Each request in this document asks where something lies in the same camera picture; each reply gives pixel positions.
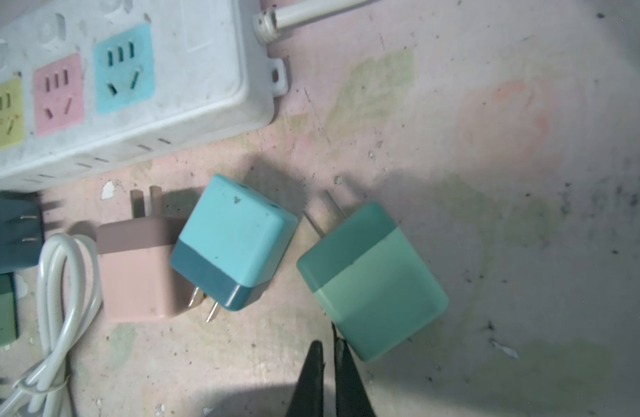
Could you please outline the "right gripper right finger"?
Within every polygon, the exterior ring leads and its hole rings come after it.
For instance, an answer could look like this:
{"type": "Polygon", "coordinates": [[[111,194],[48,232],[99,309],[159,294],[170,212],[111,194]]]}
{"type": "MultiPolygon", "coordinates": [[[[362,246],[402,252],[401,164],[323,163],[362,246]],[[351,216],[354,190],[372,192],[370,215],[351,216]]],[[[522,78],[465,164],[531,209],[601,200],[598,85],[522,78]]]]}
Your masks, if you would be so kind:
{"type": "Polygon", "coordinates": [[[375,417],[348,343],[338,335],[335,324],[332,332],[337,417],[375,417]]]}

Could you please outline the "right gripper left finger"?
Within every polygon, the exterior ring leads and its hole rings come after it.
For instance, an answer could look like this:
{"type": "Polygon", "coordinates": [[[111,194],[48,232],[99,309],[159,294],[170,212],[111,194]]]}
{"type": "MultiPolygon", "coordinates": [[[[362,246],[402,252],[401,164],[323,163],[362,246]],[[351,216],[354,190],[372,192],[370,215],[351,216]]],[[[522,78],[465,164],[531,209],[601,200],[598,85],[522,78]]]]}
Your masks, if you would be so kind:
{"type": "Polygon", "coordinates": [[[323,344],[314,341],[305,358],[286,417],[323,417],[324,371],[323,344]]]}

